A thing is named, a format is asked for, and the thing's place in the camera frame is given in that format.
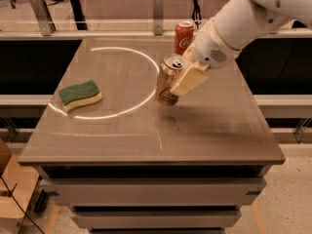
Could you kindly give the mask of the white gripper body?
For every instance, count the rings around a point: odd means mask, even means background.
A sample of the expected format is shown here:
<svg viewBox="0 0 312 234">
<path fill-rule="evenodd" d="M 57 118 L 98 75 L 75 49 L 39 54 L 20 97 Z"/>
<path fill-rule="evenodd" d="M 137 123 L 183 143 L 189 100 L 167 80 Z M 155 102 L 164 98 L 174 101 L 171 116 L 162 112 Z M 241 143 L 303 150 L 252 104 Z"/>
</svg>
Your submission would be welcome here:
<svg viewBox="0 0 312 234">
<path fill-rule="evenodd" d="M 196 62 L 212 69 L 222 68 L 239 56 L 240 51 L 221 38 L 214 18 L 209 19 L 197 32 L 192 43 L 192 56 Z"/>
</svg>

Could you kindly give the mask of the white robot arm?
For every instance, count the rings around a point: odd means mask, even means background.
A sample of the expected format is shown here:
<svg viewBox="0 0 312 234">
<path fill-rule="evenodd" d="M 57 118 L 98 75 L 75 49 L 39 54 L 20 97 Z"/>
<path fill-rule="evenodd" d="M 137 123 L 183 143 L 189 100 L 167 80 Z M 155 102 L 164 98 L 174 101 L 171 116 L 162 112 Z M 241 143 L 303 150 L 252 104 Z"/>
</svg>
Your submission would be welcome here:
<svg viewBox="0 0 312 234">
<path fill-rule="evenodd" d="M 184 52 L 187 65 L 171 85 L 183 96 L 207 79 L 209 68 L 222 68 L 258 37 L 289 22 L 312 25 L 312 0 L 229 0 L 196 33 Z"/>
</svg>

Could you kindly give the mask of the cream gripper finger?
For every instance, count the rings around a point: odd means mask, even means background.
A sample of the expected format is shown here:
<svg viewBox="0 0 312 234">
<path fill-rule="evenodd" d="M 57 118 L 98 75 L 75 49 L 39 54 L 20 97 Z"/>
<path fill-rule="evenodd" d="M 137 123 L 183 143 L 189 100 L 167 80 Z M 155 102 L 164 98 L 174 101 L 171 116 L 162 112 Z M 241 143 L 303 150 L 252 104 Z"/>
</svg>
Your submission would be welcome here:
<svg viewBox="0 0 312 234">
<path fill-rule="evenodd" d="M 207 68 L 208 66 L 201 62 L 190 63 L 173 82 L 171 93 L 181 97 L 196 89 L 207 80 Z"/>
<path fill-rule="evenodd" d="M 182 56 L 188 61 L 188 62 L 193 62 L 194 57 L 193 57 L 193 47 L 189 46 L 185 52 L 182 54 Z"/>
</svg>

